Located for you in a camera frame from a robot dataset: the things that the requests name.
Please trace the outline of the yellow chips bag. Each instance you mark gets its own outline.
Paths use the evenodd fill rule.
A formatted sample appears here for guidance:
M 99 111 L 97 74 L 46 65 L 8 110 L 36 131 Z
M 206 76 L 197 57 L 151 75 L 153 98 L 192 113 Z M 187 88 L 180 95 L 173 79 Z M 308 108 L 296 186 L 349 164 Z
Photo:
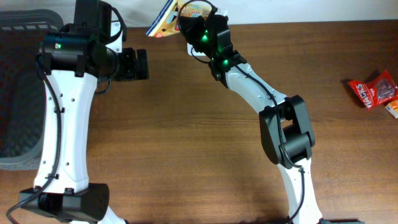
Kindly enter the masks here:
M 147 29 L 146 36 L 162 38 L 178 34 L 179 20 L 199 16 L 206 19 L 211 12 L 211 4 L 205 1 L 193 1 L 185 6 L 187 2 L 188 0 L 168 0 Z

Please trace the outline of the red Hacks candy bag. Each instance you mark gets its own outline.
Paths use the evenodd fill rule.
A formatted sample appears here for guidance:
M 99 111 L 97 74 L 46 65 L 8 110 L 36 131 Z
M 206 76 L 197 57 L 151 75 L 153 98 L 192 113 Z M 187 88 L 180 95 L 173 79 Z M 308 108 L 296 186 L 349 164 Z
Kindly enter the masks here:
M 368 110 L 397 99 L 397 85 L 387 70 L 371 82 L 352 80 L 348 85 Z

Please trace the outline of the orange tissue pack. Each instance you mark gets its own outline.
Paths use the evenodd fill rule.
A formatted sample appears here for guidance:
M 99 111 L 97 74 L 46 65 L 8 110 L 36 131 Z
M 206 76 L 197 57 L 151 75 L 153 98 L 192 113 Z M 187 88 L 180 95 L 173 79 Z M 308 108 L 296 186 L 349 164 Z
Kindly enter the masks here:
M 389 102 L 385 109 L 395 118 L 398 118 L 398 100 Z

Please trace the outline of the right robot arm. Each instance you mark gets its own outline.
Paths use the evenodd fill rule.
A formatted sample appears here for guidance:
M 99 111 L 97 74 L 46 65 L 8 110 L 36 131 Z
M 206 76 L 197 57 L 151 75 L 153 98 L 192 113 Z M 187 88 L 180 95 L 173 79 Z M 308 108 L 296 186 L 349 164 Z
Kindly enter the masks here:
M 179 16 L 187 42 L 209 57 L 215 80 L 242 97 L 258 114 L 262 148 L 282 175 L 289 201 L 289 223 L 321 223 L 311 176 L 315 135 L 307 106 L 298 95 L 287 96 L 262 80 L 233 48 L 228 18 Z

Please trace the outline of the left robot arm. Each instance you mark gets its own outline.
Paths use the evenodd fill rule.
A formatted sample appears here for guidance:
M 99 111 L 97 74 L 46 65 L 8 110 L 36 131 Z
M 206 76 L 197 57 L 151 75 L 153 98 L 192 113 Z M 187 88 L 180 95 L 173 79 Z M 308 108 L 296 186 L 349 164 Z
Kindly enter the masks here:
M 44 143 L 32 188 L 17 208 L 62 223 L 122 223 L 109 206 L 109 187 L 89 181 L 88 123 L 101 82 L 146 80 L 144 49 L 124 48 L 127 28 L 104 1 L 77 1 L 74 20 L 47 34 L 35 58 L 44 81 Z

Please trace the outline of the white barcode scanner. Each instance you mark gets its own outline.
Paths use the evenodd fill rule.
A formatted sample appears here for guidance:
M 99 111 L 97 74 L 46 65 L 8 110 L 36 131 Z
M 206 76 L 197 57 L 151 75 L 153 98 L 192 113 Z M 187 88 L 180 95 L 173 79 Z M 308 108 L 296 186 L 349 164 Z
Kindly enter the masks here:
M 193 55 L 196 57 L 206 57 L 206 55 L 203 52 L 197 52 L 192 44 L 187 43 L 187 52 L 189 55 Z

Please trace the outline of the grey plastic mesh basket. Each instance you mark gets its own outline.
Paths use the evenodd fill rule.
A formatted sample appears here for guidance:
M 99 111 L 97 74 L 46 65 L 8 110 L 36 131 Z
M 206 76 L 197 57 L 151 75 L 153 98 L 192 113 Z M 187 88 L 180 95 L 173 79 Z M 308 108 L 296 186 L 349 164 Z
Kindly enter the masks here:
M 45 84 L 35 56 L 63 20 L 49 9 L 1 12 L 1 169 L 36 170 L 44 141 Z

